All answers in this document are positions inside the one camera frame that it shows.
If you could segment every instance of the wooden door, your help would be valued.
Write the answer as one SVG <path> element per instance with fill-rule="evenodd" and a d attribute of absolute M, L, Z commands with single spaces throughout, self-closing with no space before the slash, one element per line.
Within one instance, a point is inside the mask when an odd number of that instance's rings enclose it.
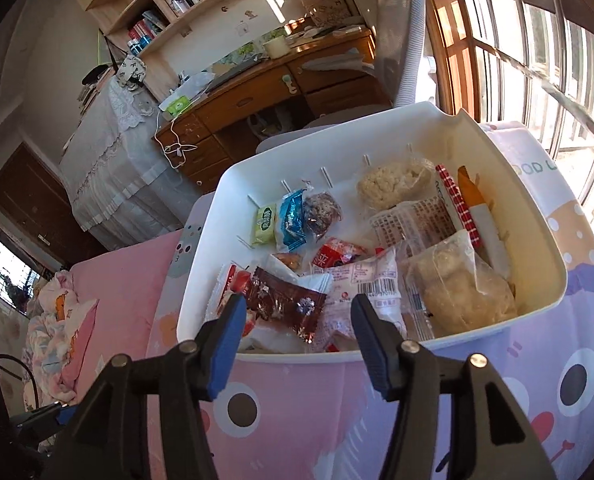
<path fill-rule="evenodd" d="M 106 250 L 72 215 L 62 184 L 21 144 L 0 171 L 0 209 L 37 245 L 65 264 Z"/>

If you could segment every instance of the cup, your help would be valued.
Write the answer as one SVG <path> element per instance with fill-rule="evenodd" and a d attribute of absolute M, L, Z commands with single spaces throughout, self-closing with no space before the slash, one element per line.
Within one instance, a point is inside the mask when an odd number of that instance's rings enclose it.
<path fill-rule="evenodd" d="M 270 41 L 266 41 L 266 43 L 264 43 L 264 49 L 270 56 L 270 59 L 277 59 L 278 57 L 285 56 L 291 51 L 288 43 L 286 43 L 285 36 L 279 36 Z"/>

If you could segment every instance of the window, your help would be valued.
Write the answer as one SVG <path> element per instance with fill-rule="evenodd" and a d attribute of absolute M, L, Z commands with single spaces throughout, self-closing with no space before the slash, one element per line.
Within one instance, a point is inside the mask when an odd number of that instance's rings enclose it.
<path fill-rule="evenodd" d="M 581 0 L 430 3 L 430 20 L 443 36 L 437 54 L 443 48 L 450 61 L 445 82 L 439 81 L 443 94 L 476 121 L 526 124 L 557 162 L 594 231 L 592 11 Z M 475 62 L 467 63 L 469 57 Z M 470 89 L 475 107 L 465 99 Z"/>
<path fill-rule="evenodd" d="M 33 282 L 39 278 L 34 270 L 22 262 L 17 256 L 11 253 L 0 242 L 0 299 L 8 305 L 12 305 L 10 297 L 6 293 L 4 278 L 10 278 L 13 285 L 19 288 L 31 289 Z"/>

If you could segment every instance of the cartoon eye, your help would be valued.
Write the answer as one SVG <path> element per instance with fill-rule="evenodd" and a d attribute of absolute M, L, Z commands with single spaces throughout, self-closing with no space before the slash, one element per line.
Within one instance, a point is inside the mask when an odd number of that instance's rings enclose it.
<path fill-rule="evenodd" d="M 514 377 L 504 377 L 504 383 L 508 386 L 510 392 L 514 395 L 514 398 L 522 409 L 522 412 L 528 415 L 530 409 L 530 396 L 528 390 L 523 385 L 522 381 L 515 379 Z"/>
<path fill-rule="evenodd" d="M 594 352 L 581 348 L 570 356 L 557 386 L 557 405 L 563 416 L 579 415 L 594 396 Z"/>
<path fill-rule="evenodd" d="M 228 383 L 213 401 L 213 418 L 227 435 L 244 438 L 255 431 L 260 419 L 257 394 L 246 384 Z"/>

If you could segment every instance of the pink bedsheet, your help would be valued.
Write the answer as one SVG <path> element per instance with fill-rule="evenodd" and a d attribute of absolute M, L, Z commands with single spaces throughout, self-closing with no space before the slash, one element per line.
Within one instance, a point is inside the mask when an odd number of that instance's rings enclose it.
<path fill-rule="evenodd" d="M 102 254 L 72 267 L 80 302 L 99 298 L 75 391 L 80 402 L 101 368 L 115 354 L 146 354 L 152 320 L 180 231 Z"/>

